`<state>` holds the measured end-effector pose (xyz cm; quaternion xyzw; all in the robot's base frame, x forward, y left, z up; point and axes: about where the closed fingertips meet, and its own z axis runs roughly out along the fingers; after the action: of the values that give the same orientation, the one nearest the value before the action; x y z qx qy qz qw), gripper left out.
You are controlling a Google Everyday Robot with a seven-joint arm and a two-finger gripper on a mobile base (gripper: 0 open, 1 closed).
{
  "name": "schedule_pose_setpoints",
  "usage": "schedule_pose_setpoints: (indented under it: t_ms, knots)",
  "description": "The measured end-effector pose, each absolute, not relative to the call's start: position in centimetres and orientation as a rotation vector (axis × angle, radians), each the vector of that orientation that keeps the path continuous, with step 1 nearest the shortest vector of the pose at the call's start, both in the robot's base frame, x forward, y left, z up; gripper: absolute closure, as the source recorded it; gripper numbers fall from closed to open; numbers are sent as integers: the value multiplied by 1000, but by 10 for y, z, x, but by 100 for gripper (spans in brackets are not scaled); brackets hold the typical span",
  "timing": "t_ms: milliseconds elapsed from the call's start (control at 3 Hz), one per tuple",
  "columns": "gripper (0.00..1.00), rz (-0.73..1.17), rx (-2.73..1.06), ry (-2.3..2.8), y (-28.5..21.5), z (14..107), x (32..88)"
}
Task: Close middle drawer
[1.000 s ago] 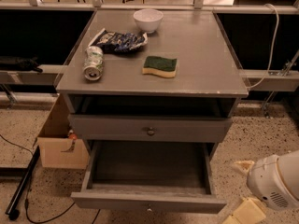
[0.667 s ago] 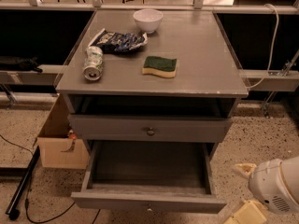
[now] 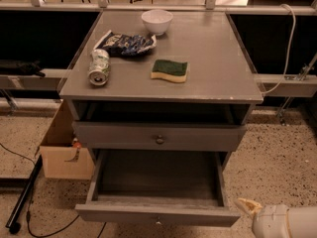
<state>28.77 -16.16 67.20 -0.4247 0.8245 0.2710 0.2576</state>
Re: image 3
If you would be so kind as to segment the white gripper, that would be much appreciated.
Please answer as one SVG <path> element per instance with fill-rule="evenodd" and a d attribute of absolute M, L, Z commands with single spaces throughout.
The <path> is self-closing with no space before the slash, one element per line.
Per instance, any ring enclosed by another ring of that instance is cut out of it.
<path fill-rule="evenodd" d="M 236 206 L 253 219 L 252 231 L 256 238 L 290 238 L 286 205 L 263 206 L 251 199 L 237 198 Z"/>

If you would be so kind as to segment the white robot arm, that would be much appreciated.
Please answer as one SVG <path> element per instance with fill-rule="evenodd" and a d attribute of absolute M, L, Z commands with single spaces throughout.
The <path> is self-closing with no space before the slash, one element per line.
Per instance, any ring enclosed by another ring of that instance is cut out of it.
<path fill-rule="evenodd" d="M 262 206 L 241 197 L 235 200 L 235 204 L 252 218 L 256 238 L 317 238 L 317 206 Z"/>

